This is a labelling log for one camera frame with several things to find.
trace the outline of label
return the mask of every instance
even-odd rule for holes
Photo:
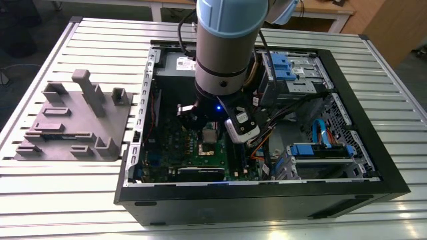
[[[257,107],[260,105],[260,99],[253,97],[253,106]]]
[[[264,171],[264,173],[266,175],[269,175],[269,168],[268,168],[268,166],[265,164],[261,166],[261,170]]]
[[[180,57],[176,59],[176,70],[177,71],[196,71],[196,62],[188,57]]]
[[[245,122],[249,120],[248,115],[246,115],[245,112],[240,113],[240,114],[236,116],[236,118],[237,118],[237,122],[238,122],[240,124],[245,123]]]
[[[300,68],[293,68],[292,70],[294,74],[304,74],[304,70]]]

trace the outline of blue cable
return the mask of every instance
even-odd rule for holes
[[[320,118],[313,120],[313,123],[312,123],[312,141],[314,143],[318,141],[318,138],[317,138],[317,125],[320,126],[320,130],[321,130],[322,143],[325,145],[325,148],[329,149],[329,148],[332,148],[332,145],[330,145],[329,139],[328,139],[326,124],[325,124],[325,121],[322,119],[320,119]]]

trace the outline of gray block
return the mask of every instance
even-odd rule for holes
[[[22,157],[38,157],[42,151],[36,145],[26,144],[17,147],[16,153]]]
[[[25,133],[24,138],[29,143],[45,142],[45,139],[40,135],[37,135],[37,133],[41,133],[41,131],[32,131]]]
[[[70,146],[69,152],[76,158],[93,156],[93,151],[89,146]]]
[[[81,143],[94,143],[97,139],[96,135],[93,134],[93,132],[88,132],[86,134],[86,136],[76,136],[74,138]]]
[[[44,109],[42,114],[48,117],[69,117],[72,111],[68,107],[50,107]]]
[[[128,106],[130,104],[124,88],[114,88],[110,93],[110,98],[114,106]]]
[[[64,132],[65,126],[61,123],[36,123],[33,130],[41,132]]]
[[[68,92],[61,83],[49,83],[42,91],[42,95],[50,104],[62,104],[61,95],[66,94]]]
[[[98,137],[94,143],[94,150],[97,151],[98,155],[110,158],[118,153],[120,148],[117,147],[112,138],[108,139],[105,144],[102,139]]]
[[[94,87],[94,94],[100,100],[101,103],[105,103],[105,96],[101,90],[101,86],[98,84],[93,85]]]
[[[41,149],[42,154],[29,154],[25,156],[16,154],[14,159],[18,161],[116,161],[120,156],[120,146],[128,123],[130,105],[114,106],[110,95],[112,93],[104,93],[105,103],[102,104],[102,107],[105,110],[105,117],[101,118],[96,118],[80,91],[69,91],[68,94],[60,95],[64,102],[60,107],[66,107],[69,109],[72,112],[69,116],[56,117],[45,115],[45,109],[54,108],[52,103],[46,101],[22,142],[22,145],[36,145]],[[126,93],[129,103],[132,102],[132,97],[133,95]],[[64,131],[52,132],[49,140],[45,141],[37,133],[49,133],[50,131],[34,131],[37,123],[62,124]],[[94,150],[97,137],[100,137],[105,143],[108,139],[112,138],[116,146],[116,150],[112,151],[112,153],[114,153],[113,156],[101,156],[97,150]],[[74,157],[70,153],[72,146],[88,146],[92,150],[92,156]]]
[[[97,94],[96,94],[96,88],[92,86],[92,83],[89,81],[90,73],[88,70],[74,70],[72,74],[72,81],[80,85],[84,99],[86,101],[86,104],[92,108],[92,111],[97,118],[105,117],[105,110],[102,107],[102,101],[100,100]]]

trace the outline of computer chassis frame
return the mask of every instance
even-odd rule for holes
[[[177,48],[176,42],[152,42],[160,47]],[[156,51],[148,53],[142,79],[141,104],[148,102]],[[353,131],[373,162],[380,181],[278,184],[274,181],[253,185],[209,184],[176,186],[173,183],[152,187],[129,187],[126,162],[141,147],[145,111],[137,116],[134,134],[140,139],[128,144],[124,152],[113,203],[124,206],[142,226],[222,224],[336,218],[373,202],[389,201],[409,193],[381,139],[346,82],[330,51],[309,48],[270,47],[270,51],[313,52],[321,61],[352,122]]]

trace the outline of aluminum table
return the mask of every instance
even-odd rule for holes
[[[134,93],[124,141],[132,139],[150,40],[177,41],[177,25],[73,18],[0,134],[0,237],[102,239],[427,238],[427,114],[368,40],[356,35],[262,30],[277,47],[330,50],[412,193],[337,219],[142,227],[113,205],[121,161],[16,161],[49,82],[66,90],[74,69],[108,92]],[[184,41],[194,41],[190,26]]]

